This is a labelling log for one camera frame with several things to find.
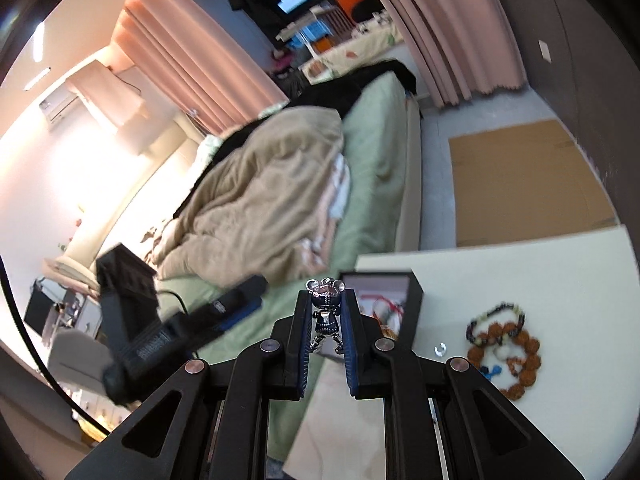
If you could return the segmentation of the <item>black clothing on bed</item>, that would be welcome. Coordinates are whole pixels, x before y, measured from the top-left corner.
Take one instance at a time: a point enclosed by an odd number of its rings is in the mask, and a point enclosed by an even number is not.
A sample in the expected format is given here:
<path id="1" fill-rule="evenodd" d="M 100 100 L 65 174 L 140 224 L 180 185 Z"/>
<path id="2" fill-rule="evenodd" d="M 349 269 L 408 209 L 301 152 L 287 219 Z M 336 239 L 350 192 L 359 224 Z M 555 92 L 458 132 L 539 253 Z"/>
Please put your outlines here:
<path id="1" fill-rule="evenodd" d="M 359 100 L 363 90 L 372 81 L 386 73 L 393 73 L 402 88 L 411 94 L 416 94 L 416 76 L 413 72 L 398 60 L 385 60 L 360 66 L 344 76 L 313 84 L 288 102 L 284 108 L 298 106 L 333 108 L 344 119 Z"/>

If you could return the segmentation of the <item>beige blanket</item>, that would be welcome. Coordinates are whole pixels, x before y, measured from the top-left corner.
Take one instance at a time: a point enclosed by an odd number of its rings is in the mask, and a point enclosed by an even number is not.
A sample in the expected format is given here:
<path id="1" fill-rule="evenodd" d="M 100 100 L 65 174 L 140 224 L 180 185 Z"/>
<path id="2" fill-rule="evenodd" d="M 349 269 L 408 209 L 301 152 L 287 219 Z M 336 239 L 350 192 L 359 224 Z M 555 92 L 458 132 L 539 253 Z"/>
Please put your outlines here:
<path id="1" fill-rule="evenodd" d="M 162 280 L 196 275 L 228 287 L 252 274 L 280 284 L 329 265 L 329 217 L 342 154 L 333 108 L 281 110 L 206 174 L 151 255 Z"/>

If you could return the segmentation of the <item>cardboard sheet on floor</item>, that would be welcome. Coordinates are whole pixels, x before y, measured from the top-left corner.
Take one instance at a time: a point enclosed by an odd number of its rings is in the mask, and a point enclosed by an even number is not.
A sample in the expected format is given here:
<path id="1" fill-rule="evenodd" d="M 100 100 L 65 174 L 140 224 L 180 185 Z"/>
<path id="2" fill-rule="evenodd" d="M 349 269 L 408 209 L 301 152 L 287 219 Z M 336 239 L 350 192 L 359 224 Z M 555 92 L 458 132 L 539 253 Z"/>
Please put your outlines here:
<path id="1" fill-rule="evenodd" d="M 449 140 L 459 247 L 615 226 L 605 190 L 556 120 Z"/>

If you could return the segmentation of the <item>silver bear charm keychain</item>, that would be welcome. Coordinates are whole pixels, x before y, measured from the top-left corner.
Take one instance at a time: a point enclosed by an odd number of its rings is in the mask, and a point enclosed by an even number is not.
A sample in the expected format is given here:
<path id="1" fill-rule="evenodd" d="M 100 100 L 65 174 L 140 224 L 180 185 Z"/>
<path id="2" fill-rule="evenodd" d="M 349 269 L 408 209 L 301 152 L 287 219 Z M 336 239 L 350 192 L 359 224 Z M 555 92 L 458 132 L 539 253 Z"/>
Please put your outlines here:
<path id="1" fill-rule="evenodd" d="M 345 284 L 336 278 L 322 278 L 322 280 L 312 278 L 307 281 L 306 289 L 310 293 L 311 304 L 314 307 L 311 318 L 316 321 L 314 339 L 311 341 L 309 351 L 317 352 L 326 337 L 330 337 L 335 342 L 335 353 L 342 356 L 344 344 L 338 318 L 341 316 Z"/>

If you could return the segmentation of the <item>floral patterned bedding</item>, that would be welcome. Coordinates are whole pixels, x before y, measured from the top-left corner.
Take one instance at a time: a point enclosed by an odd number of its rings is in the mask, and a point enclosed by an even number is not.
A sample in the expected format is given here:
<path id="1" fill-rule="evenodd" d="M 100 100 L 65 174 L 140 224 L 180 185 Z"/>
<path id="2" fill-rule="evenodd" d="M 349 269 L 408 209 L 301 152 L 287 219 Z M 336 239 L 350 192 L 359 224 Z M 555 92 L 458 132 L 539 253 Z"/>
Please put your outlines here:
<path id="1" fill-rule="evenodd" d="M 367 65 L 403 41 L 398 27 L 392 21 L 380 23 L 371 20 L 359 24 L 352 31 L 352 38 L 318 54 L 300 66 L 299 70 L 312 84 L 316 84 Z"/>

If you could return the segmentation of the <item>white wall socket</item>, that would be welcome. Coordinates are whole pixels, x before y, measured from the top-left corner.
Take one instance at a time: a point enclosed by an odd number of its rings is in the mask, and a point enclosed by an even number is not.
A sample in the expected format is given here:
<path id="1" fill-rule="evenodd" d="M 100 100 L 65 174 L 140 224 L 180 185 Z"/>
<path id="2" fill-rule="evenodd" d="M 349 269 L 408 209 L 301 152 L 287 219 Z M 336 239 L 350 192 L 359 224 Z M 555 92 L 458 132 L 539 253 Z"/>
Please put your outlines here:
<path id="1" fill-rule="evenodd" d="M 540 50 L 541 57 L 549 64 L 552 63 L 551 52 L 548 44 L 544 40 L 538 41 L 538 46 Z"/>

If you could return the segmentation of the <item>black jewelry box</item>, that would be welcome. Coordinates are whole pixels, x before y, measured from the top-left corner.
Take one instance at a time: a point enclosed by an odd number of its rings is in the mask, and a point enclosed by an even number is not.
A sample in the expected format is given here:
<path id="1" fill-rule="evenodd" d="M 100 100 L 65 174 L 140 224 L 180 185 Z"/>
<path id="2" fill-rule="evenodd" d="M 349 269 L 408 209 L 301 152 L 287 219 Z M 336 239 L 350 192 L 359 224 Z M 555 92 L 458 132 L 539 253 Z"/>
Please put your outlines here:
<path id="1" fill-rule="evenodd" d="M 423 302 L 423 289 L 412 271 L 344 272 L 360 312 L 375 318 L 384 337 L 411 349 Z"/>

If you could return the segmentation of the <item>pink curtain right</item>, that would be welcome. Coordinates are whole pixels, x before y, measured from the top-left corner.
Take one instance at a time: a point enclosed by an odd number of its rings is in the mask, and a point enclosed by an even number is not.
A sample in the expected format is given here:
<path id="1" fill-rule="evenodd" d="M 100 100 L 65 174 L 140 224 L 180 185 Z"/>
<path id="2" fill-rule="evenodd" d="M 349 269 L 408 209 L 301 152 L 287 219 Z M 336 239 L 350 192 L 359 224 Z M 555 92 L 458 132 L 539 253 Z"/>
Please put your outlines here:
<path id="1" fill-rule="evenodd" d="M 527 76 L 499 0 L 381 0 L 435 106 L 518 90 Z"/>

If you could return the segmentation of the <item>pink curtain left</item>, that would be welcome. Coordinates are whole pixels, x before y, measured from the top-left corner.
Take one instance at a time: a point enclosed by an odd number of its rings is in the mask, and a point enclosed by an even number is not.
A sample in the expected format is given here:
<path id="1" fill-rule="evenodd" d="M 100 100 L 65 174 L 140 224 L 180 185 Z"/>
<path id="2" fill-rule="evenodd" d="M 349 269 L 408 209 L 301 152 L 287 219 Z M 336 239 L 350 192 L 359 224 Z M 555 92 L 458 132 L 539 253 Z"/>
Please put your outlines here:
<path id="1" fill-rule="evenodd" d="M 246 124 L 285 99 L 250 55 L 193 0 L 125 0 L 112 43 L 211 133 Z"/>

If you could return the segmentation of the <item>pink curtain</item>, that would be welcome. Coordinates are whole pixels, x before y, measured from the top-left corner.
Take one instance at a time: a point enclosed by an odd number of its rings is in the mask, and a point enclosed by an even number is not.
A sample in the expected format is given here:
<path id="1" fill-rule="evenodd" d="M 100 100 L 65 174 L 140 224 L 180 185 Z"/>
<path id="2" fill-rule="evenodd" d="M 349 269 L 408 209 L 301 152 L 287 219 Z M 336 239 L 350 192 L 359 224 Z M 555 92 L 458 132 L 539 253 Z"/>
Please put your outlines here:
<path id="1" fill-rule="evenodd" d="M 381 0 L 435 106 L 518 90 L 527 76 L 499 0 Z"/>
<path id="2" fill-rule="evenodd" d="M 285 99 L 250 55 L 193 0 L 125 0 L 112 43 L 211 133 L 246 124 Z"/>

